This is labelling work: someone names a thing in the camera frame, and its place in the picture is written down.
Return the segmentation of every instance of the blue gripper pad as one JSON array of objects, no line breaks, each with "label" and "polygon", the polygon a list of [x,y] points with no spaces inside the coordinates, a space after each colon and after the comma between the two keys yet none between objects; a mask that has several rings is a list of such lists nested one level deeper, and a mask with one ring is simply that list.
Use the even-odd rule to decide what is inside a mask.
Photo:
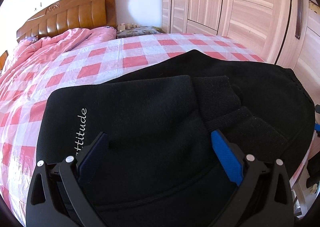
[{"label": "blue gripper pad", "polygon": [[319,124],[315,124],[315,131],[320,131],[320,125]]},{"label": "blue gripper pad", "polygon": [[84,185],[91,182],[108,148],[109,138],[107,134],[100,133],[97,139],[95,139],[94,142],[88,146],[89,151],[78,167],[79,184]]},{"label": "blue gripper pad", "polygon": [[229,180],[239,186],[243,180],[243,163],[233,153],[220,132],[211,133],[211,143]]}]

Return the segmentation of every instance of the bed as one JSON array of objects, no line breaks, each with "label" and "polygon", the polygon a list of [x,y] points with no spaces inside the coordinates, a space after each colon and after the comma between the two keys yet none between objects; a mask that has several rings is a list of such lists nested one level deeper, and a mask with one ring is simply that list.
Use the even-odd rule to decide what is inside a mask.
[{"label": "bed", "polygon": [[155,34],[115,39],[116,26],[115,0],[60,0],[17,31],[20,43],[0,77],[0,193],[23,225],[41,120],[54,90],[100,84],[192,49],[222,60],[263,62],[227,37]]}]

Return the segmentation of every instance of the silver rivet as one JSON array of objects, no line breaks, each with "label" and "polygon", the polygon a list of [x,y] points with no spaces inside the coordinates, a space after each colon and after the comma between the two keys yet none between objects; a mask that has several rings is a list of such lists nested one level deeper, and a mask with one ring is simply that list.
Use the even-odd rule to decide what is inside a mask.
[{"label": "silver rivet", "polygon": [[71,163],[74,159],[75,159],[75,158],[74,158],[73,156],[68,156],[68,157],[66,158],[66,162],[67,162],[67,163]]},{"label": "silver rivet", "polygon": [[255,157],[253,155],[251,155],[251,154],[247,155],[246,158],[250,162],[253,162],[255,160]]},{"label": "silver rivet", "polygon": [[37,166],[43,166],[43,164],[44,164],[44,161],[40,160],[40,161],[38,161]]},{"label": "silver rivet", "polygon": [[277,159],[276,163],[278,166],[282,166],[283,165],[283,161],[281,159]]}]

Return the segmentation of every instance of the metal screw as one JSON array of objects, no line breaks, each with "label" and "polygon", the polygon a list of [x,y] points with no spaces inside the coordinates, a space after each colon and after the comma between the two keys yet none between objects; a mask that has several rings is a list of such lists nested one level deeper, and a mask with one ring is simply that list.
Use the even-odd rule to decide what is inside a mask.
[{"label": "metal screw", "polygon": [[246,159],[250,162],[253,162],[255,160],[255,157],[253,155],[249,154],[246,156]]},{"label": "metal screw", "polygon": [[43,160],[38,161],[37,166],[43,166],[43,165],[44,165],[44,161]]},{"label": "metal screw", "polygon": [[278,166],[282,166],[283,165],[283,161],[281,159],[277,159],[276,163]]}]

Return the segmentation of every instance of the wardrobe handle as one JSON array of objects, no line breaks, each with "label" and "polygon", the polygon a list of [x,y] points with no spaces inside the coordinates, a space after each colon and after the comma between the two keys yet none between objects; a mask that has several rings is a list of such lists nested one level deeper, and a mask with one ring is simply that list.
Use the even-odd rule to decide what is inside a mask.
[{"label": "wardrobe handle", "polygon": [[298,0],[297,26],[296,26],[296,38],[298,39],[300,39],[301,37],[302,8],[303,8],[303,0]]}]

